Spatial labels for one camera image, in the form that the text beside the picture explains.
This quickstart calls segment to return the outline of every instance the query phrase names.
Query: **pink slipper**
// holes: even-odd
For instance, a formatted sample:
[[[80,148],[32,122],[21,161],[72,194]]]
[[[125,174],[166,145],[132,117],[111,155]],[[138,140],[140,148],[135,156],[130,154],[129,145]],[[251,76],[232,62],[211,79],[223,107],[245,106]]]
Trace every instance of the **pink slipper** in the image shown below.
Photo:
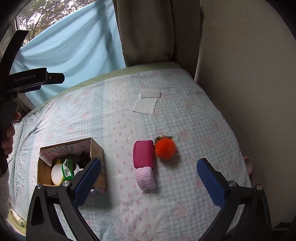
[[[252,173],[252,171],[253,171],[253,163],[252,163],[252,160],[248,156],[243,156],[243,158],[244,158],[244,162],[245,162],[246,167],[247,167],[248,175],[250,176],[251,173]]]

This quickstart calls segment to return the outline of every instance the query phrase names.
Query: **pink pouch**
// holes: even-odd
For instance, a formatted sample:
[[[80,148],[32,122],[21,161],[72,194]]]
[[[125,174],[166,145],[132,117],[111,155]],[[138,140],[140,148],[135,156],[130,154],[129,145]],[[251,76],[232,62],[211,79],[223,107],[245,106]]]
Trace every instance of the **pink pouch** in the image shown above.
[[[133,147],[133,165],[135,168],[155,166],[155,151],[152,140],[136,141]]]

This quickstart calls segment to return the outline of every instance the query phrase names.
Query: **green package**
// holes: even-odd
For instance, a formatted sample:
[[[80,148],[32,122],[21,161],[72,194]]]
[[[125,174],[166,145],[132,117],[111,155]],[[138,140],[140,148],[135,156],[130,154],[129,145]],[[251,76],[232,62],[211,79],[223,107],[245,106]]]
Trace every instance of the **green package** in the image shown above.
[[[67,158],[62,165],[62,172],[64,180],[71,180],[74,177],[73,173],[73,161],[71,158]]]

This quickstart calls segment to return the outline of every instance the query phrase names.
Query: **tree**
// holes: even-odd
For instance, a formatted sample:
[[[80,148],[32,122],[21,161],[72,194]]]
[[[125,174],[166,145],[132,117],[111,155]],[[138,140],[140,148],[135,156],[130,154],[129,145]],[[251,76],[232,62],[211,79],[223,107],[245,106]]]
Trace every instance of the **tree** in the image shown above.
[[[26,44],[43,30],[96,0],[32,0],[17,16],[20,29],[30,30]]]

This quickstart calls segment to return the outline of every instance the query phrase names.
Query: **blue curtain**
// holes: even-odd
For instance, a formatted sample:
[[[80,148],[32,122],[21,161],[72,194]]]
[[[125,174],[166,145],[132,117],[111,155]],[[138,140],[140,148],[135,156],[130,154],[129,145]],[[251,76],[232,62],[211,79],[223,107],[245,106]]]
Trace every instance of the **blue curtain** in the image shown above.
[[[40,33],[15,57],[11,74],[47,67],[65,81],[26,93],[37,107],[80,82],[125,67],[112,0],[99,0]]]

